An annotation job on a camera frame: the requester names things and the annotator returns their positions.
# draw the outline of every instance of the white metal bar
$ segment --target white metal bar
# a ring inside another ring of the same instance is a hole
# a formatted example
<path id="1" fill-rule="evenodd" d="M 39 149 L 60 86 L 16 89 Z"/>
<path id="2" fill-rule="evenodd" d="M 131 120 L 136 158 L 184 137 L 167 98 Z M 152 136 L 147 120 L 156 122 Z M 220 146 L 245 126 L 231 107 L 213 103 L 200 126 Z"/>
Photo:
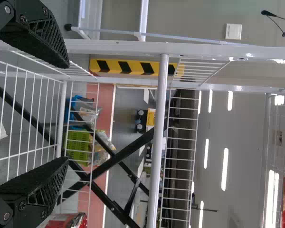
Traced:
<path id="1" fill-rule="evenodd" d="M 170 122 L 170 105 L 171 105 L 171 88 L 169 91 L 169 107 L 168 107 L 168 121 L 167 121 L 167 128 L 169 127 L 169 122 Z M 168 138 L 166 138 L 166 150 L 165 150 L 165 159 L 164 159 L 164 167 L 163 167 L 163 187 L 165 185 L 165 177 L 166 177 L 166 160 L 167 160 L 167 145 L 168 145 Z M 161 201 L 161 214 L 160 214 L 160 227 L 162 226 L 162 204 L 163 200 Z"/>
<path id="2" fill-rule="evenodd" d="M 2 98 L 2 109 L 1 109 L 1 119 L 0 119 L 0 143 L 1 143 L 1 132 L 2 132 L 2 120 L 3 120 L 3 113 L 4 113 L 4 100 L 5 100 L 5 90 L 6 90 L 6 78 L 8 75 L 8 67 L 9 65 L 6 64 L 6 68 L 5 68 L 5 79 L 4 79 L 4 88 L 3 88 L 3 98 Z"/>
<path id="3" fill-rule="evenodd" d="M 176 98 L 176 99 L 182 99 L 182 100 L 194 100 L 194 101 L 198 101 L 198 99 L 195 99 L 195 98 L 185 98 L 185 97 L 171 97 L 171 98 Z"/>
<path id="4" fill-rule="evenodd" d="M 187 170 L 187 169 L 177 169 L 177 168 L 166 168 L 167 170 L 180 170 L 180 171 L 190 171 L 192 172 L 192 170 Z"/>
<path id="5" fill-rule="evenodd" d="M 11 149 L 11 137 L 12 137 L 12 131 L 13 131 L 13 123 L 14 123 L 14 111 L 15 111 L 15 100 L 16 100 L 16 90 L 17 90 L 17 79 L 18 79 L 18 68 L 16 69 L 16 78 L 15 78 L 15 89 L 14 89 L 14 99 L 13 99 L 13 108 L 12 108 L 12 112 L 11 112 L 11 124 L 10 124 L 10 133 L 9 133 L 9 157 L 10 157 L 10 149 Z M 8 160 L 8 175 L 7 175 L 7 179 L 6 181 L 9 181 L 9 177 L 10 177 L 10 158 Z"/>
<path id="6" fill-rule="evenodd" d="M 47 116 L 47 105 L 48 105 L 48 83 L 49 83 L 49 79 L 47 80 L 47 93 L 46 93 L 46 104 L 45 104 L 45 109 L 44 109 L 44 118 L 43 118 L 43 133 L 42 133 L 42 147 L 44 145 L 44 131 L 46 128 L 46 116 Z M 43 149 L 41 151 L 41 160 L 40 160 L 40 165 L 42 165 L 42 159 L 43 159 Z"/>
<path id="7" fill-rule="evenodd" d="M 25 101 L 25 93 L 27 87 L 27 76 L 28 72 L 25 72 L 25 80 L 24 80 L 24 90 L 23 90 L 23 101 L 22 101 L 22 111 L 21 111 L 21 123 L 20 123 L 20 136 L 19 136 L 19 151 L 18 151 L 18 164 L 17 164 L 17 176 L 19 176 L 19 164 L 20 164 L 20 151 L 21 151 L 21 138 L 22 138 L 22 124 L 23 124 L 23 112 L 24 112 L 24 101 Z"/>
<path id="8" fill-rule="evenodd" d="M 221 69 L 219 69 L 217 72 L 215 72 L 213 75 L 211 75 L 209 78 L 207 78 L 205 81 L 203 81 L 203 83 L 200 84 L 200 86 L 204 83 L 206 83 L 209 79 L 211 79 L 214 75 L 216 75 L 219 71 L 221 71 L 222 69 L 224 69 L 226 66 L 228 66 L 232 61 L 228 62 L 226 65 L 224 65 Z"/>
<path id="9" fill-rule="evenodd" d="M 185 210 L 185 209 L 177 209 L 177 208 L 163 208 L 163 209 L 189 211 L 189 210 Z"/>
<path id="10" fill-rule="evenodd" d="M 82 183 L 90 183 L 90 181 L 85 181 L 85 180 L 71 180 L 71 179 L 65 179 L 65 181 L 77 181 L 77 182 L 82 182 Z"/>
<path id="11" fill-rule="evenodd" d="M 30 127 L 32 123 L 32 112 L 33 112 L 33 101 L 34 101 L 34 91 L 35 91 L 35 81 L 36 81 L 36 74 L 34 74 L 34 80 L 33 80 L 33 90 L 32 90 L 32 101 L 30 105 L 30 117 L 29 117 L 29 127 L 28 127 L 28 151 L 29 151 L 29 141 L 30 141 Z M 27 164 L 25 168 L 25 172 L 28 171 L 28 162 L 29 162 L 29 153 L 27 154 Z"/>
<path id="12" fill-rule="evenodd" d="M 168 137 L 168 139 L 195 141 L 195 139 L 184 139 L 184 138 L 174 138 L 174 137 Z"/>
<path id="13" fill-rule="evenodd" d="M 173 178 L 173 177 L 166 177 L 166 179 L 169 179 L 169 180 L 182 180 L 182 181 L 191 181 L 190 179 L 182 179 L 182 178 Z"/>
<path id="14" fill-rule="evenodd" d="M 162 219 L 168 219 L 168 220 L 175 220 L 175 221 L 182 221 L 182 222 L 190 222 L 190 220 L 183 220 L 183 219 L 174 219 L 174 218 L 162 218 Z"/>
<path id="15" fill-rule="evenodd" d="M 166 187 L 163 187 L 163 188 L 170 189 L 170 190 L 191 191 L 191 189 L 176 189 L 176 188 L 166 188 Z"/>
<path id="16" fill-rule="evenodd" d="M 70 161 L 74 161 L 74 162 L 88 162 L 88 161 L 84 161 L 84 160 L 79 160 L 79 159 L 69 159 Z"/>
<path id="17" fill-rule="evenodd" d="M 87 114 L 91 114 L 91 112 L 84 112 L 84 111 L 71 111 L 71 112 L 72 113 L 87 113 Z"/>
<path id="18" fill-rule="evenodd" d="M 65 189 L 65 188 L 62 188 L 62 189 L 63 189 L 63 190 L 67 190 L 67 191 L 89 193 L 88 191 L 72 190 L 72 189 Z"/>
<path id="19" fill-rule="evenodd" d="M 179 107 L 170 107 L 173 109 L 183 109 L 183 110 L 197 110 L 197 108 L 179 108 Z"/>
<path id="20" fill-rule="evenodd" d="M 209 65 L 224 65 L 224 64 L 225 64 L 225 63 L 213 63 L 213 62 L 190 62 L 190 61 L 181 61 L 180 63 L 209 64 Z"/>
<path id="21" fill-rule="evenodd" d="M 97 94 L 96 92 L 73 91 L 73 94 Z"/>
<path id="22" fill-rule="evenodd" d="M 39 126 L 39 113 L 40 113 L 40 102 L 41 102 L 41 93 L 42 93 L 42 81 L 43 77 L 41 77 L 41 82 L 40 82 L 40 92 L 39 92 L 39 104 L 38 104 L 38 114 L 37 114 L 37 126 L 36 126 L 36 140 L 35 140 L 35 154 L 34 154 L 34 164 L 33 164 L 33 169 L 35 168 L 35 163 L 36 163 L 36 150 L 37 150 L 37 140 L 38 140 L 38 126 Z"/>
<path id="23" fill-rule="evenodd" d="M 190 128 L 181 128 L 181 127 L 169 127 L 171 129 L 180 129 L 180 130 L 188 130 L 188 131 L 196 131 L 196 129 L 190 129 Z"/>
<path id="24" fill-rule="evenodd" d="M 185 67 L 196 67 L 196 68 L 210 68 L 210 69 L 218 69 L 219 68 L 219 66 L 198 66 L 198 65 L 193 65 L 193 66 L 191 66 L 191 65 L 185 65 Z"/>
<path id="25" fill-rule="evenodd" d="M 187 72 L 187 71 L 197 71 L 197 73 L 200 73 L 200 72 L 204 72 L 203 74 L 205 74 L 205 72 L 215 72 L 216 70 L 204 70 L 204 69 L 188 69 L 188 68 L 178 68 L 177 71 L 179 71 L 179 73 L 184 73 L 184 72 Z"/>
<path id="26" fill-rule="evenodd" d="M 92 121 L 80 121 L 80 120 L 70 120 L 70 122 L 75 122 L 75 123 L 93 123 Z"/>
<path id="27" fill-rule="evenodd" d="M 68 130 L 68 131 L 69 131 L 69 132 L 94 133 L 94 132 L 80 131 L 80 130 Z"/>
<path id="28" fill-rule="evenodd" d="M 52 94 L 52 105 L 51 105 L 51 117 L 50 117 L 50 122 L 49 122 L 49 135 L 48 135 L 48 145 L 50 145 L 51 142 L 51 132 L 52 132 L 52 114 L 53 114 L 53 102 L 54 102 L 54 92 L 55 92 L 55 81 L 53 84 L 53 94 Z M 49 148 L 47 150 L 47 162 L 49 161 Z"/>
<path id="29" fill-rule="evenodd" d="M 162 197 L 163 199 L 168 200 L 182 200 L 182 201 L 190 201 L 190 199 L 180 199 L 180 198 L 171 198 L 171 197 Z"/>
<path id="30" fill-rule="evenodd" d="M 74 150 L 74 149 L 65 149 L 65 151 L 75 151 L 75 152 L 81 152 L 81 153 L 92 153 L 90 151 L 81 151 L 81 150 Z"/>
<path id="31" fill-rule="evenodd" d="M 66 95 L 67 95 L 67 82 L 64 81 L 62 83 L 62 92 L 60 98 L 60 110 L 59 110 L 59 124 L 58 124 L 58 136 L 57 136 L 57 151 L 56 157 L 61 157 L 61 148 L 62 148 L 62 135 L 63 135 L 63 120 L 65 114 L 65 106 L 66 106 Z"/>
<path id="32" fill-rule="evenodd" d="M 61 82 L 59 83 L 57 101 L 59 101 L 60 86 L 61 86 Z M 58 122 L 58 105 L 57 105 L 57 108 L 56 108 L 56 121 L 55 121 L 55 139 L 54 139 L 54 144 L 56 144 L 56 137 L 57 137 L 57 122 Z M 57 149 L 57 147 L 56 147 L 56 151 L 53 152 L 53 159 L 55 158 L 55 155 L 56 155 L 57 151 L 58 151 L 58 149 Z"/>
<path id="33" fill-rule="evenodd" d="M 149 9 L 149 0 L 142 0 L 141 2 L 141 13 L 139 21 L 139 33 L 147 32 L 147 23 L 148 23 L 148 9 Z M 138 37 L 139 41 L 146 41 L 146 36 L 140 35 Z"/>
<path id="34" fill-rule="evenodd" d="M 189 74 L 189 75 L 204 75 L 204 76 L 208 76 L 208 75 L 212 75 L 212 73 L 210 72 L 210 73 L 205 73 L 205 72 L 194 72 L 194 71 L 190 71 L 190 69 L 186 69 L 186 70 L 182 70 L 182 69 L 178 69 L 177 71 L 176 71 L 176 75 L 180 75 L 180 76 L 182 76 L 182 75 L 185 75 L 185 74 Z"/>
<path id="35" fill-rule="evenodd" d="M 76 171 L 76 172 L 90 173 L 89 171 Z"/>
<path id="36" fill-rule="evenodd" d="M 97 99 L 96 99 L 96 109 L 95 109 L 95 113 L 97 113 L 97 109 L 98 109 L 98 96 L 99 95 L 99 83 L 98 83 L 98 87 L 97 87 Z M 94 124 L 94 132 L 96 132 L 96 122 L 97 118 L 95 118 L 95 124 Z M 94 153 L 95 153 L 95 137 L 93 137 L 93 151 L 92 151 L 92 161 L 91 161 L 91 175 L 90 175 L 90 186 L 92 185 L 92 174 L 93 174 L 93 161 L 94 161 Z M 91 190 L 89 191 L 89 204 L 88 204 L 88 211 L 87 211 L 87 222 L 89 222 L 89 215 L 90 215 L 90 207 L 91 207 Z"/>
<path id="37" fill-rule="evenodd" d="M 137 36 L 137 32 L 133 32 L 133 31 L 121 31 L 121 30 L 111 30 L 111 29 L 92 29 L 92 28 L 84 28 L 84 27 L 71 27 L 71 29 L 73 31 L 106 32 L 106 33 L 127 34 L 127 35 Z M 231 42 L 220 41 L 220 40 L 180 37 L 180 36 L 171 36 L 171 35 L 163 35 L 163 34 L 155 34 L 155 33 L 139 33 L 139 35 L 148 36 L 148 37 L 166 38 L 166 39 L 188 40 L 188 41 L 193 41 L 193 42 L 203 42 L 203 43 L 211 43 L 211 44 L 221 44 L 221 45 L 225 44 L 225 45 L 251 46 L 248 44 L 231 43 Z"/>
<path id="38" fill-rule="evenodd" d="M 187 78 L 175 78 L 174 81 L 177 81 L 177 82 L 202 82 L 203 80 L 202 79 L 198 79 L 198 78 L 192 78 L 192 79 L 187 79 Z"/>
<path id="39" fill-rule="evenodd" d="M 167 149 L 171 149 L 171 150 L 181 150 L 181 151 L 195 151 L 194 149 L 185 149 L 185 148 L 171 148 L 171 147 L 168 147 Z"/>
<path id="40" fill-rule="evenodd" d="M 169 55 L 160 55 L 160 69 L 158 76 L 158 96 L 156 102 L 156 118 L 154 126 L 154 144 L 151 167 L 151 185 L 148 204 L 147 228 L 156 228 L 158 192 L 162 162 L 162 140 L 165 118 L 165 104 L 167 94 Z"/>
<path id="41" fill-rule="evenodd" d="M 168 160 L 179 160 L 179 161 L 187 161 L 187 162 L 193 162 L 192 159 L 182 159 L 182 158 L 166 158 Z"/>
<path id="42" fill-rule="evenodd" d="M 96 102 L 92 102 L 92 101 L 72 101 L 72 103 L 87 103 L 87 104 L 96 104 Z"/>
<path id="43" fill-rule="evenodd" d="M 177 119 L 177 120 L 197 120 L 197 119 L 182 118 L 182 117 L 172 117 L 172 119 Z"/>
<path id="44" fill-rule="evenodd" d="M 201 78 L 207 78 L 210 75 L 200 75 L 200 73 L 190 74 L 190 72 L 186 72 L 185 74 L 177 74 L 175 78 L 199 78 L 201 79 Z"/>
<path id="45" fill-rule="evenodd" d="M 73 142 L 90 143 L 90 141 L 83 141 L 83 140 L 74 140 L 74 139 L 67 139 L 67 140 Z"/>
<path id="46" fill-rule="evenodd" d="M 87 200 L 79 200 L 79 199 L 76 199 L 76 200 L 73 200 L 73 199 L 69 199 L 69 198 L 62 198 L 63 200 L 69 200 L 69 201 L 74 201 L 74 202 L 84 202 L 84 203 L 87 203 L 88 201 Z"/>

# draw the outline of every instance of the black metal frame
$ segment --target black metal frame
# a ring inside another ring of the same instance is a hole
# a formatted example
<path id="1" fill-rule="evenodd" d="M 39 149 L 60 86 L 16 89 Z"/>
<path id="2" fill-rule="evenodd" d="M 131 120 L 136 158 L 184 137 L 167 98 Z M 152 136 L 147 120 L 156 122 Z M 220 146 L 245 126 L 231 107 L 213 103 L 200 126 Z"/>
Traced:
<path id="1" fill-rule="evenodd" d="M 3 99 L 4 90 L 0 86 L 0 97 Z M 8 103 L 11 107 L 14 103 L 14 98 L 5 92 L 5 102 Z M 31 118 L 31 125 L 37 128 L 38 126 L 38 132 L 43 135 L 45 140 L 49 141 L 50 145 L 53 145 L 55 143 L 54 138 L 50 135 L 50 132 L 47 129 L 43 129 L 43 124 L 41 122 L 38 122 L 35 117 L 31 117 L 28 110 L 22 107 L 22 105 L 15 100 L 14 109 L 19 114 L 22 113 L 23 109 L 23 118 L 26 119 L 28 122 Z M 84 120 L 81 118 L 81 116 L 78 113 L 73 113 L 75 118 L 79 121 Z M 143 145 L 147 144 L 153 139 L 154 134 L 154 128 L 149 130 L 148 132 L 144 133 L 142 136 L 140 136 L 138 139 L 136 139 L 134 142 L 123 148 L 120 152 L 115 154 L 108 146 L 107 144 L 97 135 L 97 133 L 94 133 L 94 131 L 87 125 L 82 125 L 90 134 L 95 137 L 95 140 L 111 155 L 111 158 L 104 162 L 102 165 L 97 167 L 93 171 L 92 175 L 92 184 L 90 186 L 90 189 L 96 194 L 96 196 L 112 211 L 112 213 L 125 225 L 127 224 L 130 228 L 139 228 L 139 226 L 134 222 L 134 220 L 129 216 L 131 206 L 133 204 L 133 200 L 135 197 L 135 194 L 137 192 L 138 188 L 141 188 L 143 192 L 146 195 L 149 195 L 149 190 L 141 183 L 141 180 L 123 163 L 123 160 L 133 154 L 135 151 L 137 151 L 139 148 L 141 148 Z M 165 119 L 165 128 L 167 127 L 167 119 Z M 122 209 L 118 203 L 111 200 L 94 182 L 94 180 L 108 171 L 110 168 L 112 168 L 114 165 L 119 164 L 123 170 L 128 174 L 128 177 L 131 179 L 131 181 L 134 183 L 133 190 L 131 192 L 131 195 L 129 197 L 129 200 L 125 206 L 124 209 Z M 69 161 L 69 166 L 75 171 L 75 173 L 80 177 L 81 181 L 90 181 L 90 174 L 87 174 L 86 172 L 83 172 L 84 170 L 82 167 L 75 161 Z M 75 192 L 70 190 L 80 190 L 84 186 L 89 185 L 86 182 L 77 182 L 73 186 L 69 188 L 69 190 L 66 190 L 62 193 L 62 200 L 61 195 L 58 197 L 57 204 L 59 205 L 62 201 L 65 201 L 69 197 L 71 197 Z"/>

